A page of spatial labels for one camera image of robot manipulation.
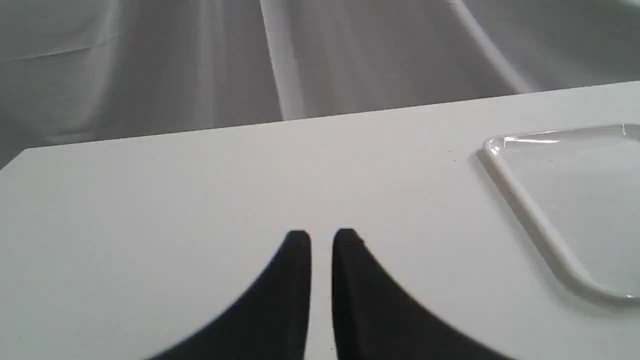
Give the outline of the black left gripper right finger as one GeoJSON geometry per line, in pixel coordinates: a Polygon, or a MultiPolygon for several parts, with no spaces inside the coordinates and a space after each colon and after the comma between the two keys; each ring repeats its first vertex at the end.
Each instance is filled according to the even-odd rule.
{"type": "Polygon", "coordinates": [[[333,239],[332,313],[339,360],[505,358],[407,294],[352,228],[341,228],[333,239]]]}

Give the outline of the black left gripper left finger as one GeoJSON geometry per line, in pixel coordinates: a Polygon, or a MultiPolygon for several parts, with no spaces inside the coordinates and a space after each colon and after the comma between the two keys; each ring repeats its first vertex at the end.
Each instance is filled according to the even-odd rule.
{"type": "Polygon", "coordinates": [[[312,246],[288,232],[269,264],[217,319],[156,360],[302,360],[306,354],[312,246]]]}

